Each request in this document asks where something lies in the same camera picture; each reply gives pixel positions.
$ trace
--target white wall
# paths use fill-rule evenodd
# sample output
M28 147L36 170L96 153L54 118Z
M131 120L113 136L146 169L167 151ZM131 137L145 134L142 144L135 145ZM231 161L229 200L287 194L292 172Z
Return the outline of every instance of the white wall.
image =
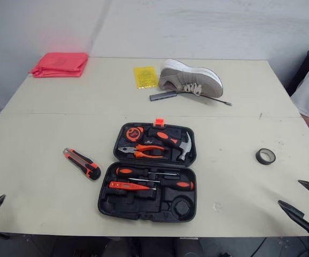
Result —
M48 51L267 59L286 85L307 50L306 0L0 0L0 110Z

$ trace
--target black chair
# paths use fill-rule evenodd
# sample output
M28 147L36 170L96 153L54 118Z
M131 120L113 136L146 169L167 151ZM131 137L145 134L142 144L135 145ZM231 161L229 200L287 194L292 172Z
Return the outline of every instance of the black chair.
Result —
M293 95L296 91L299 83L305 78L309 71L309 51L307 56L305 57L302 65L300 66L299 70L297 71L294 78L291 80L290 84L286 87L286 91L288 92L289 96Z

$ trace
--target black tool case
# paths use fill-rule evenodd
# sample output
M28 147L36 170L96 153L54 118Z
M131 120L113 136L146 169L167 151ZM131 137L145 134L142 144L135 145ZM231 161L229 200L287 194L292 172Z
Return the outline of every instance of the black tool case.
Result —
M142 128L143 132L137 141L130 141L126 133L132 128ZM170 138L188 141L187 133L191 139L191 150L185 156L185 160L179 160L182 151L172 147L169 142L159 139L157 132L164 132ZM164 151L151 149L144 151L152 156L163 156L163 158L136 158L133 153L124 153L120 147L136 147L140 145L163 146ZM196 176L187 168L196 159L196 146L194 132L187 127L164 125L156 123L127 123L122 126L114 146L114 155L120 162L115 162L107 169L100 196L98 209L101 213L109 216L127 218L130 220L152 220L156 222L188 222L196 213ZM136 178L168 181L168 180L189 180L193 183L190 191L181 191L170 187L163 187L159 183L140 182L129 180L126 177L117 176L120 169L135 169L147 172L176 173L179 176L157 175L149 173L147 176ZM129 191L123 189L109 188L110 182L135 183L156 190Z

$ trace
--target black tape roll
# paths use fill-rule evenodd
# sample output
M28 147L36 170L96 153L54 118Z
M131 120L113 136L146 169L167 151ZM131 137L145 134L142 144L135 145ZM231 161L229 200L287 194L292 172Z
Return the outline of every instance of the black tape roll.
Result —
M269 160L264 159L261 156L262 154L268 156ZM259 151L257 151L256 158L258 162L260 162L261 164L269 165L276 160L276 155L270 149L262 148L262 149L259 149Z

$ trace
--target shoelace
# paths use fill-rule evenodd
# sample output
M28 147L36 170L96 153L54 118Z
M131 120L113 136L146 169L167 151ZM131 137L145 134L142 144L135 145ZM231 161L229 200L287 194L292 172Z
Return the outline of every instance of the shoelace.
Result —
M194 95L200 96L202 92L202 86L195 83L189 83L184 86L184 91L187 93L193 93Z

